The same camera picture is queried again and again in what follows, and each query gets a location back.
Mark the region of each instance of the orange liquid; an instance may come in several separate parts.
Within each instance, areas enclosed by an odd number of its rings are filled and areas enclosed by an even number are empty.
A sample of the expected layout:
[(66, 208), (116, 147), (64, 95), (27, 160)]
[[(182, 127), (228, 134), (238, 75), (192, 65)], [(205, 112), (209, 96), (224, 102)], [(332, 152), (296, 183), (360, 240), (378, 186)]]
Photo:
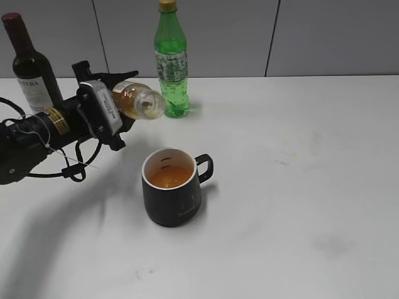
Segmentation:
[(193, 171), (180, 166), (169, 166), (160, 169), (148, 180), (160, 188), (174, 188), (187, 182)]

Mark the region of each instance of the bottle being poured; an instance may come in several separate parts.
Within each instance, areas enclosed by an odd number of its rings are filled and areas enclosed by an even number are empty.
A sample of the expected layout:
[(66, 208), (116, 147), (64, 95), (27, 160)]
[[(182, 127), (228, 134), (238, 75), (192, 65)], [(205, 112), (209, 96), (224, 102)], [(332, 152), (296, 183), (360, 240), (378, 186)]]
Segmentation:
[(162, 95), (142, 83), (119, 82), (112, 89), (112, 97), (119, 111), (135, 120), (154, 120), (166, 110)]

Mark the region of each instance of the mug rim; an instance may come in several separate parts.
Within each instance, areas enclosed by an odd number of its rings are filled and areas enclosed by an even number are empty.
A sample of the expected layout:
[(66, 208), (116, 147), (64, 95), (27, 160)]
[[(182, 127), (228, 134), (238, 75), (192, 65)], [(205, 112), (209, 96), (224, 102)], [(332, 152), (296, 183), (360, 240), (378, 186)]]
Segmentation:
[[(177, 186), (177, 187), (173, 187), (173, 188), (161, 188), (161, 187), (158, 187), (158, 186), (156, 186), (156, 185), (150, 183), (149, 180), (147, 179), (147, 176), (146, 176), (145, 173), (144, 173), (144, 168), (145, 168), (145, 165), (147, 164), (148, 160), (149, 160), (150, 158), (152, 158), (155, 154), (157, 154), (157, 153), (159, 153), (159, 152), (161, 152), (161, 151), (165, 151), (165, 150), (178, 150), (178, 151), (183, 152), (184, 154), (186, 154), (187, 156), (190, 157), (190, 159), (192, 160), (193, 165), (194, 165), (194, 170), (193, 170), (193, 173), (191, 174), (190, 178), (189, 178), (187, 181), (185, 181), (183, 184), (181, 184), (181, 185), (179, 185), (179, 186)], [(191, 181), (193, 180), (193, 178), (194, 178), (194, 176), (195, 176), (196, 173), (197, 173), (197, 162), (196, 162), (195, 159), (192, 157), (192, 155), (190, 155), (189, 153), (187, 153), (185, 150), (183, 150), (183, 149), (181, 149), (181, 148), (160, 148), (160, 149), (158, 149), (158, 150), (152, 152), (152, 153), (144, 160), (143, 166), (142, 166), (142, 178), (143, 178), (143, 180), (146, 182), (146, 184), (148, 184), (148, 185), (149, 185), (150, 187), (152, 187), (152, 188), (155, 188), (155, 189), (158, 189), (158, 190), (162, 190), (162, 191), (176, 190), (176, 189), (179, 189), (179, 188), (181, 188), (181, 187), (187, 185), (189, 182), (191, 182)]]

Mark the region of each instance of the red wine bottle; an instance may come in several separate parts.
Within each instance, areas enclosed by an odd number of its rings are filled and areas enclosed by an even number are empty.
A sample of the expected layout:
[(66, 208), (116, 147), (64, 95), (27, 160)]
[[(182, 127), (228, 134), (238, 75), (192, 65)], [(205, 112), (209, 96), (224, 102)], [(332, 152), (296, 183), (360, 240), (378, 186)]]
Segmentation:
[(59, 106), (62, 96), (50, 62), (33, 48), (21, 15), (10, 12), (1, 20), (16, 53), (12, 69), (32, 112)]

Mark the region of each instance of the gold label band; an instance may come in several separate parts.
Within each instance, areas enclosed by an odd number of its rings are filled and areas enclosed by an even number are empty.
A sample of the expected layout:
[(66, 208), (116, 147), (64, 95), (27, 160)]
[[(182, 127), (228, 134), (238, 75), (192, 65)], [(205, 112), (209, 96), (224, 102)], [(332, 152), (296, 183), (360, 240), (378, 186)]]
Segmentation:
[(49, 119), (54, 124), (60, 135), (70, 131), (69, 125), (60, 111), (52, 107), (44, 110), (44, 113), (49, 116)]

